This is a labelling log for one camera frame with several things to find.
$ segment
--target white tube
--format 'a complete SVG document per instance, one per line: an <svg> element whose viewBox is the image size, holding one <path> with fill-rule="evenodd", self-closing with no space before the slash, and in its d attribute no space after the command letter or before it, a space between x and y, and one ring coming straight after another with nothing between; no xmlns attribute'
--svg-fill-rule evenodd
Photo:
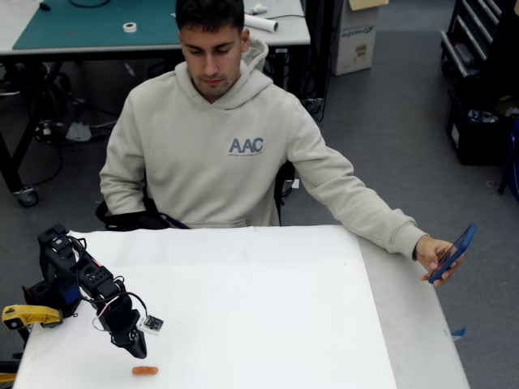
<svg viewBox="0 0 519 389"><path fill-rule="evenodd" d="M277 31L277 21L259 18L258 16L252 16L245 14L245 25L247 27L259 28L269 32Z"/></svg>

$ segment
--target tape roll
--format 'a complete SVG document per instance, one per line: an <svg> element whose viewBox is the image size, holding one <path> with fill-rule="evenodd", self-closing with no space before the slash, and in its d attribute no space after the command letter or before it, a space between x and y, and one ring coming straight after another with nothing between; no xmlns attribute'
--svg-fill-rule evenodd
<svg viewBox="0 0 519 389"><path fill-rule="evenodd" d="M133 23L133 22L124 23L122 25L122 30L124 32L135 32L135 31L137 31L137 23Z"/></svg>

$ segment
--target hoodie hood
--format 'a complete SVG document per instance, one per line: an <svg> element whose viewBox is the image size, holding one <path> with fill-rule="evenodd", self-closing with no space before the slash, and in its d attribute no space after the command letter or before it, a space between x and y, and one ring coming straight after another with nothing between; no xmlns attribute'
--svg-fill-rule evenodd
<svg viewBox="0 0 519 389"><path fill-rule="evenodd" d="M268 46L262 41L251 38L249 49L242 54L240 78L224 96L212 104L206 101L193 85L187 62L179 63L175 67L175 76L178 86L197 105L209 105L223 110L235 109L272 84L272 80L262 72L267 54Z"/></svg>

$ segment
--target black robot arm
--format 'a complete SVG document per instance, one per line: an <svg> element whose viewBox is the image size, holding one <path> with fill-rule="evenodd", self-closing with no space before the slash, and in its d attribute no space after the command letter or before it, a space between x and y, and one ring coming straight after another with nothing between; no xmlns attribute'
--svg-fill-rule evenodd
<svg viewBox="0 0 519 389"><path fill-rule="evenodd" d="M138 310L132 309L130 299L130 295L135 294L127 292L123 281L115 280L78 239L67 236L68 232L56 224L38 236L40 266L45 280L30 289L24 288L27 303L61 310L67 318L74 314L81 300L85 300L97 310L99 321L110 333L112 343L132 356L144 359L146 341L137 328L140 315ZM78 286L90 298L83 297Z"/></svg>

